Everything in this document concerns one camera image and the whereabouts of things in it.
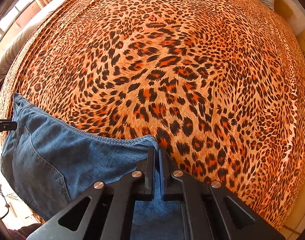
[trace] denim pocket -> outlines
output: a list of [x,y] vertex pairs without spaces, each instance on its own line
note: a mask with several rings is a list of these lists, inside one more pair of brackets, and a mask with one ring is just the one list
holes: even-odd
[[12,166],[15,192],[44,219],[71,201],[64,176],[36,151],[26,126],[14,150]]

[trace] blue jeans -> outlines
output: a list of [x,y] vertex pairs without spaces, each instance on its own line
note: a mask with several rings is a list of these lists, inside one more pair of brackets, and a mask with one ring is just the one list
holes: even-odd
[[[148,147],[159,150],[151,135],[132,140],[95,136],[54,118],[14,93],[13,121],[1,156],[1,172],[22,200],[50,219],[92,183],[110,183],[134,171],[147,158]],[[163,202],[159,174],[155,198],[137,201],[131,239],[183,239],[178,202]]]

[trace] silver screw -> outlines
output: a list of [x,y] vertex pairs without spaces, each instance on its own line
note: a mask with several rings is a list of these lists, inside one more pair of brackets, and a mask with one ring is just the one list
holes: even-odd
[[181,177],[181,176],[183,176],[183,172],[182,171],[174,171],[174,176],[175,177]]
[[103,186],[104,186],[104,183],[101,181],[98,181],[94,184],[94,188],[96,188],[96,189],[101,189],[101,188],[103,188]]
[[141,177],[142,173],[141,173],[141,171],[134,171],[133,173],[131,173],[131,175],[134,178],[139,178],[139,177]]
[[221,187],[221,183],[217,180],[214,180],[212,183],[211,183],[211,187],[214,187],[214,188],[220,188]]

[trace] triangular cutout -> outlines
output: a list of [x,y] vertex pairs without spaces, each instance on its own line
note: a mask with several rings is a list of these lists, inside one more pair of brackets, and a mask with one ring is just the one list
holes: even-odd
[[77,203],[77,205],[58,220],[58,224],[70,229],[71,231],[77,231],[89,203],[89,197],[83,198],[79,203]]
[[224,197],[224,201],[236,228],[243,229],[245,226],[255,223],[254,218],[246,213],[233,199]]

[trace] leopard print fabric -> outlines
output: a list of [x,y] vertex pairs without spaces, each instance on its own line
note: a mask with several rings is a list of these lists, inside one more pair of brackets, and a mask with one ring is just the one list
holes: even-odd
[[89,133],[154,135],[276,229],[305,178],[305,62],[258,0],[67,0],[13,63],[0,118],[14,91]]

